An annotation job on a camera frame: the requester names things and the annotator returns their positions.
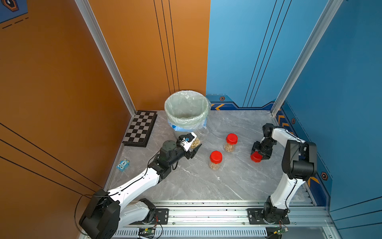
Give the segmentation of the red lid of front jar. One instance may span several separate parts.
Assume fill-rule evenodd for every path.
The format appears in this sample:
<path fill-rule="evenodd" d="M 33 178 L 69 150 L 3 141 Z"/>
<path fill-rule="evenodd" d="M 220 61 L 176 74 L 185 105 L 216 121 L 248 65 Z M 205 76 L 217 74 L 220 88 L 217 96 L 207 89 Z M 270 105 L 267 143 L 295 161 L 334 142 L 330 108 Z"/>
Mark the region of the red lid of front jar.
<path fill-rule="evenodd" d="M 250 158 L 252 161 L 259 163 L 262 161 L 263 156 L 258 151 L 255 151 L 254 153 L 251 154 Z"/>

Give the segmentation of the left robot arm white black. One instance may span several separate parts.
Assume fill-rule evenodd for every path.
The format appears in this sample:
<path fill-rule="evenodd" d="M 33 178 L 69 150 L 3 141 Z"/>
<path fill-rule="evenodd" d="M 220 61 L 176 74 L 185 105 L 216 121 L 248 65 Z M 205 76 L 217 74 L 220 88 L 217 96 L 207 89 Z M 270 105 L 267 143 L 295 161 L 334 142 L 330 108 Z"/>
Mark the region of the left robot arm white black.
<path fill-rule="evenodd" d="M 191 132 L 179 136 L 177 141 L 165 141 L 135 178 L 109 191 L 100 189 L 92 194 L 81 218 L 75 221 L 79 231 L 91 239 L 110 239 L 120 228 L 132 223 L 157 224 L 156 206 L 150 200 L 131 202 L 163 181 L 180 159 L 193 158 L 199 150 L 191 148 L 197 138 Z"/>

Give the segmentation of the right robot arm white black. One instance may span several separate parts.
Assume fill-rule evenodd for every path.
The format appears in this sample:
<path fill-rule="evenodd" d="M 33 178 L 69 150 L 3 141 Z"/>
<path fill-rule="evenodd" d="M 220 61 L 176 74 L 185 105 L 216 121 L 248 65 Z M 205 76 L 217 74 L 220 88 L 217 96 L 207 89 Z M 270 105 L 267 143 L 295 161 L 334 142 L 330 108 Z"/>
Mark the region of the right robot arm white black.
<path fill-rule="evenodd" d="M 283 176 L 275 190 L 268 197 L 262 211 L 268 224 L 287 218 L 289 205 L 301 185 L 317 172 L 317 147 L 291 134 L 287 129 L 272 123 L 263 125 L 263 138 L 253 144 L 251 160 L 261 162 L 272 156 L 273 146 L 279 143 L 285 151 L 282 158 Z"/>

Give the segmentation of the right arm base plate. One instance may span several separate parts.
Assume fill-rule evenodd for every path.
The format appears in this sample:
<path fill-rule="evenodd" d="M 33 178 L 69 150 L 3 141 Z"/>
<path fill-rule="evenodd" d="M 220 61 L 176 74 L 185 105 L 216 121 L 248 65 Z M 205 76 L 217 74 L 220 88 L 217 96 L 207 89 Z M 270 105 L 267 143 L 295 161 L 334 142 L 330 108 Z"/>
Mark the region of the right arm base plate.
<path fill-rule="evenodd" d="M 247 214 L 251 225 L 278 225 L 279 222 L 284 225 L 290 224 L 287 210 L 268 209 L 266 211 L 260 208 L 249 208 Z"/>

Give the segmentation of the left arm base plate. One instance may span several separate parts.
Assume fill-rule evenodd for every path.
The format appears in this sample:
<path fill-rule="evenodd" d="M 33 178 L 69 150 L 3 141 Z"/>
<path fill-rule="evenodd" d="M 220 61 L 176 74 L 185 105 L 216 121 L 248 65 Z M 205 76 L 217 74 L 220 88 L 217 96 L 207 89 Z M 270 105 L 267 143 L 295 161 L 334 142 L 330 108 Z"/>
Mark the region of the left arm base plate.
<path fill-rule="evenodd" d="M 138 221 L 138 222 L 132 223 L 131 225 L 155 225 L 157 220 L 162 226 L 167 225 L 169 220 L 169 209 L 168 208 L 156 209 L 154 218 L 152 219 L 150 223 Z"/>

